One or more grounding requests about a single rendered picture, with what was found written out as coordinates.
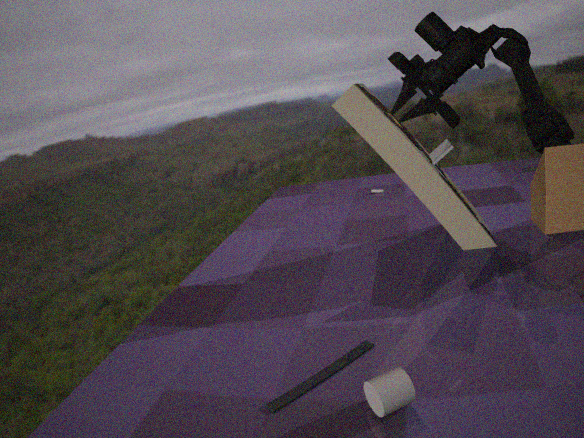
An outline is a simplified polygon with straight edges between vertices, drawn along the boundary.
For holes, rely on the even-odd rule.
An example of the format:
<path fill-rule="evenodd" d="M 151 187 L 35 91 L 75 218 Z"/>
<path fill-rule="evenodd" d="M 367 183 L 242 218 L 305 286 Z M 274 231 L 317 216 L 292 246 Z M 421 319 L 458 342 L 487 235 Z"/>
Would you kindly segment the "dark grey flat bar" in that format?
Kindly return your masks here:
<path fill-rule="evenodd" d="M 298 399 L 305 393 L 308 393 L 311 389 L 318 386 L 320 383 L 326 381 L 327 378 L 330 378 L 338 371 L 341 371 L 345 366 L 349 363 L 352 363 L 363 353 L 366 353 L 371 348 L 374 347 L 374 344 L 370 343 L 369 341 L 365 340 L 357 347 L 355 347 L 352 351 L 349 351 L 344 356 L 339 358 L 337 361 L 334 361 L 328 367 L 323 368 L 321 371 L 310 377 L 308 380 L 303 381 L 301 384 L 297 385 L 295 388 L 290 389 L 280 397 L 277 397 L 274 401 L 266 404 L 266 407 L 272 411 L 273 413 L 277 412 L 281 408 L 284 408 L 292 401 Z"/>

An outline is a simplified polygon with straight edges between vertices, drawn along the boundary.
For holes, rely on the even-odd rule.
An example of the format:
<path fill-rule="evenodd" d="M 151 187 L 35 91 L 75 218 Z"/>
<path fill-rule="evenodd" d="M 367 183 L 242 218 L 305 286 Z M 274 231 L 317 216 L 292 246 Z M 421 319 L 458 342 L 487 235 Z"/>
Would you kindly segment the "grey cylinder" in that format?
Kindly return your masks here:
<path fill-rule="evenodd" d="M 401 367 L 366 381 L 363 389 L 370 407 L 379 417 L 410 404 L 416 394 L 410 376 Z"/>

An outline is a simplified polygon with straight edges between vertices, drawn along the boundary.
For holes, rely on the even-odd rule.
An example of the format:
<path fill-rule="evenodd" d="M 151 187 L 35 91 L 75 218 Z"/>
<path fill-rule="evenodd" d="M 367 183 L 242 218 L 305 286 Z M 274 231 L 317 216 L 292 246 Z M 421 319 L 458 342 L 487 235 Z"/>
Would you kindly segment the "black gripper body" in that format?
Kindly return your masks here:
<path fill-rule="evenodd" d="M 439 98 L 443 97 L 443 92 L 452 84 L 457 84 L 459 74 L 454 70 L 443 57 L 434 59 L 431 65 L 419 75 L 414 71 L 415 66 L 408 60 L 406 56 L 400 52 L 394 52 L 389 56 L 388 60 L 394 64 L 395 68 L 405 75 L 405 79 L 410 85 L 417 89 L 419 87 L 427 98 L 424 99 L 435 112 L 438 112 L 442 118 L 455 128 L 459 122 L 459 115 L 449 106 L 445 101 L 442 102 Z M 423 86 L 421 81 L 426 85 Z M 429 92 L 431 90 L 432 94 Z"/>

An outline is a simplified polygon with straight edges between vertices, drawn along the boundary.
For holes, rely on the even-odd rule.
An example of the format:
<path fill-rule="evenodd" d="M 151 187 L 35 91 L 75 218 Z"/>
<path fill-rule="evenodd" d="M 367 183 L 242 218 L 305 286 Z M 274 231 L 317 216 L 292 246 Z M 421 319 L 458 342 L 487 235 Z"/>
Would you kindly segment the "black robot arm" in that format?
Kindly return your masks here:
<path fill-rule="evenodd" d="M 435 12 L 423 18 L 414 31 L 433 50 L 439 50 L 460 77 L 475 64 L 484 68 L 490 48 L 496 59 L 512 68 L 527 107 L 521 117 L 535 151 L 542 155 L 547 147 L 571 145 L 574 132 L 562 114 L 547 104 L 530 66 L 531 51 L 523 35 L 494 24 L 481 33 L 463 26 L 454 32 Z M 501 37 L 508 39 L 496 50 L 493 45 Z"/>

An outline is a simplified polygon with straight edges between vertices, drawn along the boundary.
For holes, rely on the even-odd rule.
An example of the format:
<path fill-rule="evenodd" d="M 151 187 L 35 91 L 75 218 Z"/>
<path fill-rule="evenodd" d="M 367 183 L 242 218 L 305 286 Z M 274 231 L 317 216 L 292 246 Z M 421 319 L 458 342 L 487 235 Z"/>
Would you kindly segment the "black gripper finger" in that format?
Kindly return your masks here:
<path fill-rule="evenodd" d="M 391 114 L 397 112 L 403 105 L 417 93 L 417 91 L 410 85 L 410 83 L 403 77 L 403 86 L 401 88 L 401 93 L 398 96 L 396 103 L 394 104 L 393 109 L 390 111 Z"/>
<path fill-rule="evenodd" d="M 402 115 L 400 117 L 399 120 L 400 123 L 403 123 L 404 121 L 407 121 L 409 119 L 411 120 L 417 116 L 423 116 L 431 113 L 434 113 L 437 116 L 435 110 L 433 110 L 431 106 L 423 98 L 421 98 L 419 101 L 420 102 L 418 102 L 416 106 L 413 106 L 410 111 L 407 111 L 405 115 Z"/>

